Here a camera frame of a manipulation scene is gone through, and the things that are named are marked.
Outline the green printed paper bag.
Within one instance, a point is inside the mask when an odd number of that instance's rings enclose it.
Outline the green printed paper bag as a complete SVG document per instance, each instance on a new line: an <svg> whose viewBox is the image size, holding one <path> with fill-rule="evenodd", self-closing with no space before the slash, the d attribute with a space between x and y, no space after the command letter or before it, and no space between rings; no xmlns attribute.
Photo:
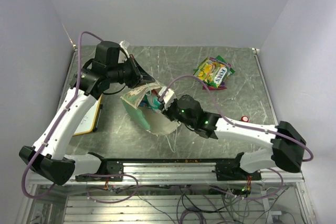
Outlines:
<svg viewBox="0 0 336 224"><path fill-rule="evenodd" d="M121 101L127 114L136 124L153 135L163 135L168 139L169 134L177 132L180 123L170 121L161 111L155 112L138 106L146 92L156 90L159 94L163 86L158 82L142 85L123 94Z"/></svg>

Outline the purple candy packet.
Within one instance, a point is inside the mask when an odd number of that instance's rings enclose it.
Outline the purple candy packet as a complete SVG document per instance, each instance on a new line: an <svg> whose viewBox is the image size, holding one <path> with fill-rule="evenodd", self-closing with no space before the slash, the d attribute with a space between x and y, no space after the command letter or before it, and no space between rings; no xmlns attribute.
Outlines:
<svg viewBox="0 0 336 224"><path fill-rule="evenodd" d="M222 82L220 85L216 85L215 83L213 83L213 82L210 82L210 83L208 83L208 82L204 82L203 81L203 83L207 86L207 88L209 89L209 90L225 90L227 87L226 87L226 85L225 85L225 82Z"/></svg>

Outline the green yellow candy packet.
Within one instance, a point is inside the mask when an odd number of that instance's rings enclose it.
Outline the green yellow candy packet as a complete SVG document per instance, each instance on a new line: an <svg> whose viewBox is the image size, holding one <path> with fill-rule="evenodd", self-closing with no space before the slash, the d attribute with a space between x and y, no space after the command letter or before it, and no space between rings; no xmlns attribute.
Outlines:
<svg viewBox="0 0 336 224"><path fill-rule="evenodd" d="M228 77L235 73L235 70L232 68L231 64L228 63L223 57L218 55L215 59L222 62L223 64L225 64L226 66L229 67L229 71L228 71L228 75L227 75Z"/></svg>

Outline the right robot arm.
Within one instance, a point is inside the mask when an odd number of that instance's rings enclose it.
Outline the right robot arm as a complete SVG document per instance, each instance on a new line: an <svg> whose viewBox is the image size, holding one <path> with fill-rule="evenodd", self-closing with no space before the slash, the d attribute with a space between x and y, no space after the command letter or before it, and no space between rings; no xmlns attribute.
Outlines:
<svg viewBox="0 0 336 224"><path fill-rule="evenodd" d="M239 140L260 146L259 151L236 156L236 164L231 167L236 179L273 167L289 173L301 171L306 142L289 122L258 125L223 118L220 114L204 111L189 95L161 100L159 109L170 121L184 124L203 138Z"/></svg>

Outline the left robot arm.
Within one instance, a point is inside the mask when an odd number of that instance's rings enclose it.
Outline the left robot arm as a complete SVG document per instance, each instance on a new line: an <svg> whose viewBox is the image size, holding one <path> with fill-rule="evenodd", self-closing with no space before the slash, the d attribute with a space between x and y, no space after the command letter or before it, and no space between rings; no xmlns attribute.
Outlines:
<svg viewBox="0 0 336 224"><path fill-rule="evenodd" d="M73 175L89 174L94 180L104 179L107 167L102 164L103 157L96 154L65 156L75 130L111 84L134 89L154 82L122 44L100 42L94 58L80 66L47 130L32 146L21 148L20 158L28 169L56 185L65 184Z"/></svg>

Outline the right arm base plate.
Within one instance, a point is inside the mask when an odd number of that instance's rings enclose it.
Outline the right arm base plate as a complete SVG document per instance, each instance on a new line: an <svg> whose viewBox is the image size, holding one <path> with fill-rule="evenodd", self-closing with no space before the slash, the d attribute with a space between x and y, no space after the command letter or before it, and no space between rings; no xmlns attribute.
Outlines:
<svg viewBox="0 0 336 224"><path fill-rule="evenodd" d="M212 173L216 175L218 181L261 180L260 172L248 173L244 171L233 158L221 159L216 162Z"/></svg>

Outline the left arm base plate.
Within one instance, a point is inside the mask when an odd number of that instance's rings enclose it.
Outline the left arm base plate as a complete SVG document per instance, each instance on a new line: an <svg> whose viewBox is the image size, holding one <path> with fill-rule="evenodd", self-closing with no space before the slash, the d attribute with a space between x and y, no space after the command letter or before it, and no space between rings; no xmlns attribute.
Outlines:
<svg viewBox="0 0 336 224"><path fill-rule="evenodd" d="M124 166L119 161L104 161L98 171L95 173L97 176L91 175L76 175L75 181L77 182L101 182L101 181L112 181L121 182Z"/></svg>

